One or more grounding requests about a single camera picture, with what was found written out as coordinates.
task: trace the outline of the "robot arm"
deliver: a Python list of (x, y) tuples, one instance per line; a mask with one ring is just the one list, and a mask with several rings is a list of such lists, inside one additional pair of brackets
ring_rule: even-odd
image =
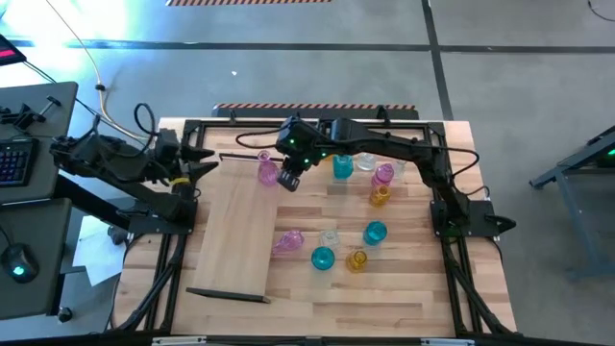
[(491, 229), (480, 234), (498, 235), (515, 225), (512, 220), (493, 215), (491, 202), (470, 201), (467, 195), (459, 192), (448, 165), (447, 148), (432, 146), (423, 139), (378, 133), (345, 118), (320, 122), (314, 127), (293, 116), (282, 124), (276, 149), (286, 155), (278, 182), (290, 191), (297, 189), (301, 174), (318, 165), (323, 158), (365, 152), (416, 164), (423, 183), (434, 188), (442, 199), (431, 203), (438, 235), (464, 235), (463, 231), (467, 231), (470, 224), (479, 229)]

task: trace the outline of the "orange glass bottle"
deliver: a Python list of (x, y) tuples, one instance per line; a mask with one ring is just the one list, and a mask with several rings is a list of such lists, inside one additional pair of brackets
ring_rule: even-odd
[(381, 207), (391, 198), (391, 188), (387, 185), (377, 185), (372, 189), (369, 202), (372, 206)]
[(353, 273), (360, 273), (365, 269), (367, 254), (363, 251), (353, 251), (346, 257), (346, 267)]

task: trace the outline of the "small glass container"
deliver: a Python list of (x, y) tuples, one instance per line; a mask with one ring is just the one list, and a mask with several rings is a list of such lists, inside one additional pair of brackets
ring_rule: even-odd
[(337, 230), (328, 230), (320, 233), (320, 245), (328, 248), (337, 248), (340, 244)]
[(372, 171), (376, 169), (376, 157), (368, 153), (358, 154), (357, 167), (358, 169), (364, 171)]
[(301, 231), (288, 231), (282, 236), (276, 246), (273, 247), (272, 252), (274, 255), (277, 255), (282, 252), (297, 250), (304, 244), (304, 241), (304, 235), (301, 234)]
[(389, 186), (394, 176), (395, 170), (393, 169), (393, 165), (391, 163), (385, 163), (376, 169), (376, 173), (374, 173), (372, 177), (372, 187), (378, 185)]
[(372, 188), (369, 203), (374, 207), (381, 207), (391, 198), (391, 188), (387, 185), (378, 185)]
[(319, 246), (311, 253), (311, 263), (318, 270), (328, 270), (335, 263), (335, 254), (332, 249)]
[(258, 180), (266, 186), (273, 186), (278, 181), (278, 166), (271, 161), (269, 152), (262, 150), (257, 155), (260, 165), (258, 166)]
[(335, 155), (333, 157), (333, 176), (336, 179), (348, 179), (353, 175), (353, 157)]
[(367, 254), (364, 251), (353, 251), (346, 257), (346, 267), (353, 273), (365, 270), (365, 264), (367, 264)]
[(376, 246), (386, 238), (387, 233), (388, 231), (383, 223), (372, 221), (363, 232), (363, 240), (367, 245)]
[(406, 163), (404, 160), (397, 160), (393, 165), (393, 170), (395, 171), (396, 178), (402, 178), (404, 176), (404, 172), (406, 172)]

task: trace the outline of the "concrete floor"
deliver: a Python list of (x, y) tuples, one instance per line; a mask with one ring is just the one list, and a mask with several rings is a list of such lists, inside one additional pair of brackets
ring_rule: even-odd
[[(61, 48), (70, 37), (40, 4), (13, 1), (0, 22), (8, 37), (40, 42), (29, 60), (59, 81), (80, 84), (96, 105), (86, 55)], [(595, 0), (615, 17), (615, 4)], [(431, 0), (440, 44), (611, 46), (615, 23), (598, 19), (583, 0)], [(420, 0), (333, 0), (331, 4), (166, 8), (163, 1), (65, 2), (59, 10), (84, 38), (146, 41), (428, 44)], [(19, 20), (26, 11), (32, 25)], [(113, 25), (108, 25), (113, 18)], [(132, 108), (148, 102), (158, 117), (204, 116), (215, 103), (413, 103), (422, 119), (441, 120), (429, 52), (92, 50), (111, 87), (109, 112), (134, 128)], [(442, 55), (455, 120), (469, 120), (485, 182), (499, 214), (518, 222), (503, 236), (504, 270), (521, 333), (615, 344), (615, 280), (571, 284), (568, 267), (584, 254), (555, 186), (533, 191), (528, 180), (613, 125), (613, 55)], [(40, 83), (25, 66), (0, 68), (0, 87)], [(76, 108), (70, 134), (89, 127)], [(119, 191), (83, 180), (106, 198)], [(0, 322), (0, 339), (101, 331), (111, 285), (87, 285), (78, 274), (63, 300), (79, 307), (56, 326), (46, 317)]]

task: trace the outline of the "black desk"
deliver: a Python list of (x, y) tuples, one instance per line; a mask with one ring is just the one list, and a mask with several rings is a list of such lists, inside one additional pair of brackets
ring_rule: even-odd
[[(38, 86), (15, 86), (0, 88), (0, 106), (19, 111), (25, 103), (33, 111), (41, 111), (53, 96), (61, 102), (60, 107), (52, 107), (46, 114), (47, 121), (34, 123), (28, 128), (33, 136), (63, 136), (68, 133), (68, 125), (75, 106), (77, 83), (66, 82)], [(12, 125), (0, 125), (0, 139), (19, 135)], [(58, 179), (58, 167), (49, 154), (51, 138), (38, 139), (38, 155), (33, 167), (30, 182), (26, 186), (0, 188), (0, 205), (12, 202), (32, 201), (52, 197)]]
[[(0, 273), (0, 320), (50, 314), (59, 304), (58, 273), (70, 208), (65, 198), (0, 208), (0, 223), (12, 241), (28, 244), (39, 265), (38, 275), (27, 284)], [(0, 242), (4, 251), (5, 240)]]

